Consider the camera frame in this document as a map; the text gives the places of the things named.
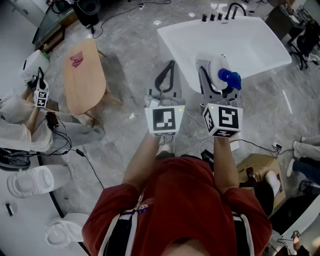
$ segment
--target oval wooden tabletop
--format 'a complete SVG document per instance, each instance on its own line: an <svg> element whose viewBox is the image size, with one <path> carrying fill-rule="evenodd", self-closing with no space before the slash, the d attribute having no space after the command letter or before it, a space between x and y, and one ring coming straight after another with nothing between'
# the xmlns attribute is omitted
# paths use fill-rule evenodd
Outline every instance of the oval wooden tabletop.
<svg viewBox="0 0 320 256"><path fill-rule="evenodd" d="M82 51L83 61L73 67L70 57ZM96 106L106 91L106 77L93 38L73 47L64 59L64 92L70 112L81 115Z"/></svg>

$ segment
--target white sink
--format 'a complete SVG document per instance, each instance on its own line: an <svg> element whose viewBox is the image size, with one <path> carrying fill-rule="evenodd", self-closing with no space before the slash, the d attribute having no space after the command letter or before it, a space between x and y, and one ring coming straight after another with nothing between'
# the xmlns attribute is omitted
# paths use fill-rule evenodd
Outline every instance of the white sink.
<svg viewBox="0 0 320 256"><path fill-rule="evenodd" d="M277 68L292 62L286 48L259 17L243 16L229 20L223 17L209 22L192 20L157 31L161 60L175 60L179 65L182 97L189 109L204 99L196 68L200 53L225 54L230 69L242 78L243 92L248 78L261 82Z"/></svg>

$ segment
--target red t-shirt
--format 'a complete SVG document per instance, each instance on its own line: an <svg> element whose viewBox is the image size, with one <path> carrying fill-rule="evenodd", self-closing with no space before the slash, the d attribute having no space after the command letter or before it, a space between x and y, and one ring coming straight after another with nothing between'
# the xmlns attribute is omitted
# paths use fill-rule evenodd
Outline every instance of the red t-shirt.
<svg viewBox="0 0 320 256"><path fill-rule="evenodd" d="M83 227L84 244L97 256L112 219L133 209L136 188L121 184L103 190ZM189 157L159 160L145 188L138 214L132 256L160 256L181 238L199 240L213 256L237 255L232 211L244 214L250 225L254 253L261 255L272 226L255 195L243 188L220 194L207 163Z"/></svg>

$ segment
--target fiducial marker cube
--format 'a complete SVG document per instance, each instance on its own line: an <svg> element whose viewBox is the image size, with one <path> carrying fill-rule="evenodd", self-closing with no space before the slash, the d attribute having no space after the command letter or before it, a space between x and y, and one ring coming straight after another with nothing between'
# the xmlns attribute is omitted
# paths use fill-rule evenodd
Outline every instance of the fiducial marker cube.
<svg viewBox="0 0 320 256"><path fill-rule="evenodd" d="M231 138L241 131L242 108L208 103L202 116L210 136Z"/></svg>
<svg viewBox="0 0 320 256"><path fill-rule="evenodd" d="M155 136L175 135L181 125L185 106L157 106L144 109L148 128Z"/></svg>

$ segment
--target chair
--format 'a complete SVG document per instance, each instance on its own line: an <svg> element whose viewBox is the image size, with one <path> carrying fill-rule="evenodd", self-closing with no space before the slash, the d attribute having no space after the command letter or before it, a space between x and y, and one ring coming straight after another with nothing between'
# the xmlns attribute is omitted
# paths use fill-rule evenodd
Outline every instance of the chair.
<svg viewBox="0 0 320 256"><path fill-rule="evenodd" d="M303 70L305 64L305 68L308 68L307 60L305 57L309 57L309 53L313 50L313 48L316 46L316 44L320 41L319 39L319 25L315 22L308 22L305 26L305 32L303 35L298 36L296 39L296 46L294 46L292 43L290 43L290 46L292 46L295 51L290 51L290 55L296 55L300 58L300 70Z"/></svg>

